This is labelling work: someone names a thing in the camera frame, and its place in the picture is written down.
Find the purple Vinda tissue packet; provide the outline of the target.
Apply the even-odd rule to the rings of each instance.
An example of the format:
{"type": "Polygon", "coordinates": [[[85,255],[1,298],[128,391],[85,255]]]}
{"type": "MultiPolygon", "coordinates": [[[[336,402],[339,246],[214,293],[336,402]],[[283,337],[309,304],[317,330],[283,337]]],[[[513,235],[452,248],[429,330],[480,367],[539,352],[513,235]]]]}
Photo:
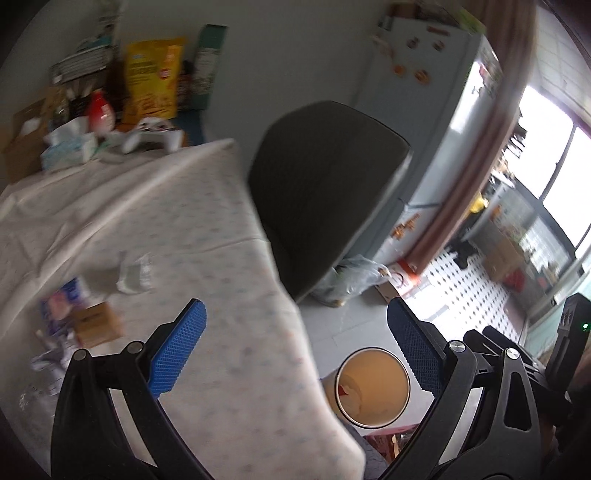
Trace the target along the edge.
{"type": "Polygon", "coordinates": [[[49,336],[59,335],[73,318],[73,312],[90,306],[90,291],[85,279],[76,276],[40,301],[41,316],[49,336]]]}

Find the yellow snack bag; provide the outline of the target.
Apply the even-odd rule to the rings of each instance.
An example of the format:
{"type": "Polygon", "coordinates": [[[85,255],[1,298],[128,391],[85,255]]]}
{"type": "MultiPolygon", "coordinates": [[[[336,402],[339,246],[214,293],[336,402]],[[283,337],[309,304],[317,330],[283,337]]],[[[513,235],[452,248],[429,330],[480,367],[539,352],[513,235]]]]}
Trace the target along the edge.
{"type": "Polygon", "coordinates": [[[184,45],[183,37],[127,45],[124,55],[124,124],[137,124],[145,117],[169,120],[176,116],[176,89],[184,45]]]}

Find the clear plastic bag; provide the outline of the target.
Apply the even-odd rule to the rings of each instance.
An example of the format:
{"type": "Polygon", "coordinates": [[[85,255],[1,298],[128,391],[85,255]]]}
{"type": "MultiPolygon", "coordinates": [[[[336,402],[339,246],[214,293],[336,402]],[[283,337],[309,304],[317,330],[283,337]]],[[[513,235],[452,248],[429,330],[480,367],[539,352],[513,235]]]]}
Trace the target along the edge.
{"type": "Polygon", "coordinates": [[[386,265],[356,255],[343,258],[332,267],[311,290],[311,297],[322,305],[339,308],[370,287],[382,285],[391,279],[391,271],[386,265]]]}

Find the white game controller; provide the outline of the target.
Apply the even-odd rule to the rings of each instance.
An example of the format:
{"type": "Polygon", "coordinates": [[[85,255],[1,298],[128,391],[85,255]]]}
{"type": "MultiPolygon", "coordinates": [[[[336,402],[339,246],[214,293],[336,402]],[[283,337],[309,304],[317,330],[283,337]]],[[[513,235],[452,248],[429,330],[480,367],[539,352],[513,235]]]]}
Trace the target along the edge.
{"type": "Polygon", "coordinates": [[[123,154],[131,153],[140,145],[155,144],[167,154],[178,151],[183,143],[184,132],[169,120],[159,117],[145,117],[127,132],[120,145],[123,154]]]}

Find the orange white box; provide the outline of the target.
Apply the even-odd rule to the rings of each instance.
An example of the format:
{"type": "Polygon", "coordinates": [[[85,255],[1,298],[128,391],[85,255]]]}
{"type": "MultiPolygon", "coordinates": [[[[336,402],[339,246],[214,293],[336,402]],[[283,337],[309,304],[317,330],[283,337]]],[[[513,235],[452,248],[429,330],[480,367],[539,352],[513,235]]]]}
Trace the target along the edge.
{"type": "Polygon", "coordinates": [[[376,290],[386,303],[394,298],[406,298],[421,282],[421,277],[404,260],[388,266],[391,276],[386,282],[376,286],[376,290]]]}

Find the small brown carton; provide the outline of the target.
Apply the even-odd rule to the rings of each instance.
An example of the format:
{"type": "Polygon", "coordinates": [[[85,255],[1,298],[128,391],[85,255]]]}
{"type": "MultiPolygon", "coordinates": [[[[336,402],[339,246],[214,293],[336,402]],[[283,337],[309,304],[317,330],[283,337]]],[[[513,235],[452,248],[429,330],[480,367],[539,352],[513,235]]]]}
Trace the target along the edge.
{"type": "Polygon", "coordinates": [[[123,323],[107,302],[72,312],[73,329],[80,346],[90,349],[121,338],[123,323]]]}

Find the blue tissue pack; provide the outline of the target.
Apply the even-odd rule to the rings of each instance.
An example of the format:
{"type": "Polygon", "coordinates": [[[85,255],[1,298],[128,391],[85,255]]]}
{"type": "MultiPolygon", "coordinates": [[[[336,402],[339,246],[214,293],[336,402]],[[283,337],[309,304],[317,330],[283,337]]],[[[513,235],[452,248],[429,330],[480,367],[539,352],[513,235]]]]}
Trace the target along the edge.
{"type": "Polygon", "coordinates": [[[89,130],[87,116],[77,117],[43,137],[47,148],[41,153],[44,172],[53,172],[83,165],[98,148],[97,137],[89,130]]]}

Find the white hanging packet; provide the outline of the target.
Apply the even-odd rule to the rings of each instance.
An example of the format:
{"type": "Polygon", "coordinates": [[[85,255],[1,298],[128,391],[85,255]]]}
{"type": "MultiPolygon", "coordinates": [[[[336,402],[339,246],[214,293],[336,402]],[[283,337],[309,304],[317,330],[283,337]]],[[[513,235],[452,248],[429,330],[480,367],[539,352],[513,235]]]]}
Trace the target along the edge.
{"type": "Polygon", "coordinates": [[[81,40],[76,52],[96,47],[117,47],[120,42],[120,24],[128,2],[126,0],[99,0],[98,20],[94,33],[81,40]]]}

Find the white wrapper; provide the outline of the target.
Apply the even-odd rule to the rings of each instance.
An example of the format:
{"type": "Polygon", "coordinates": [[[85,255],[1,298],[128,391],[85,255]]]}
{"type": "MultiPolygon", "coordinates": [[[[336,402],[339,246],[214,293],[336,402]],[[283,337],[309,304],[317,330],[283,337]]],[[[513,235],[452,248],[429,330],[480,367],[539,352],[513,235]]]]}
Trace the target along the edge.
{"type": "Polygon", "coordinates": [[[153,288],[152,264],[150,254],[137,258],[127,251],[119,255],[117,290],[125,295],[138,295],[153,288]]]}

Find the red white bottle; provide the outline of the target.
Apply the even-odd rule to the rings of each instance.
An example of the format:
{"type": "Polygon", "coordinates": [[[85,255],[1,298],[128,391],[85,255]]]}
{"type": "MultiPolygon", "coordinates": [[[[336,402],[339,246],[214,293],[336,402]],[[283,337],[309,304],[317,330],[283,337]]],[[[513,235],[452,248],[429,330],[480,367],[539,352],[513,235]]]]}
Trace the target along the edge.
{"type": "Polygon", "coordinates": [[[115,114],[101,89],[94,90],[90,94],[86,115],[89,130],[97,136],[105,137],[114,129],[115,114]]]}

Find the brown cardboard box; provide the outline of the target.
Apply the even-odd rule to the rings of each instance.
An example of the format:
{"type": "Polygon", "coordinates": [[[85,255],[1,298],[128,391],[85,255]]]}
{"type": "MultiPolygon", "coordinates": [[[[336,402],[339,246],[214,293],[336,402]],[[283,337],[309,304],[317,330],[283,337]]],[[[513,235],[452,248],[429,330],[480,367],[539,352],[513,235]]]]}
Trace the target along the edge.
{"type": "Polygon", "coordinates": [[[2,151],[9,184],[42,170],[41,154],[46,149],[44,136],[49,133],[49,122],[63,98],[62,87],[49,87],[43,99],[13,115],[13,137],[2,151]],[[35,119],[39,120],[38,125],[29,133],[21,133],[25,123],[35,119]]]}

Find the green tall box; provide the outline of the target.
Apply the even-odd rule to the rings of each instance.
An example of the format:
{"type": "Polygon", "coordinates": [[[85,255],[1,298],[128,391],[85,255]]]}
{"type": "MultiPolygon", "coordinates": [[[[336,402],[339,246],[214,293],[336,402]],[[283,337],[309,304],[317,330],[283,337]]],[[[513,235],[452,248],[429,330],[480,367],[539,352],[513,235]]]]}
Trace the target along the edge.
{"type": "Polygon", "coordinates": [[[190,81],[189,104],[193,110],[204,111],[211,101],[226,32],[225,25],[206,24],[199,33],[190,81]]]}

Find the white dotted tablecloth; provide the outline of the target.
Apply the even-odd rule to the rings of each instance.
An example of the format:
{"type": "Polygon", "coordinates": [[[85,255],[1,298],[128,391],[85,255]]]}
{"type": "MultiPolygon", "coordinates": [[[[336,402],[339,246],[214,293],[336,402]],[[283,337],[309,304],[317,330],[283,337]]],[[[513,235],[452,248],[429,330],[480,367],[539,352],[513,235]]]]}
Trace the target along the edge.
{"type": "Polygon", "coordinates": [[[161,402],[217,479],[360,479],[366,456],[322,391],[301,313],[280,284],[231,139],[38,174],[1,196],[1,408],[50,464],[54,402],[30,361],[40,301],[76,276],[107,302],[116,353],[204,302],[204,334],[161,402]],[[116,288],[119,255],[149,253],[153,288],[116,288]]]}

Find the grey upholstered chair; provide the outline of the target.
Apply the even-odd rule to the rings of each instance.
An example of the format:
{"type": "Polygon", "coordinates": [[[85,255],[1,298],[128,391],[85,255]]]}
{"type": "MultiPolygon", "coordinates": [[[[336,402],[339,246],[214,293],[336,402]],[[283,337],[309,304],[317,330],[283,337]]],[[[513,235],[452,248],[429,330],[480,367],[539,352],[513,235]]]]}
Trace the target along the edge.
{"type": "Polygon", "coordinates": [[[411,160],[404,137],[335,101],[298,108],[270,125],[247,183],[294,302],[345,257],[411,160]]]}

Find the white refrigerator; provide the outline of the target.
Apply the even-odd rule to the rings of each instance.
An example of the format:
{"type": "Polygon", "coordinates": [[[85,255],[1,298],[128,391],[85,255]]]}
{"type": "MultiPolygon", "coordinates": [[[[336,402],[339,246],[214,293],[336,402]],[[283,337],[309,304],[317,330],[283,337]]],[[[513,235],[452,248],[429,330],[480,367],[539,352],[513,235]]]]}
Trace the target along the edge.
{"type": "Polygon", "coordinates": [[[349,251],[390,263],[410,253],[455,191],[502,70],[485,35],[432,21],[391,18],[373,43],[353,107],[404,137],[412,160],[349,251]]]}

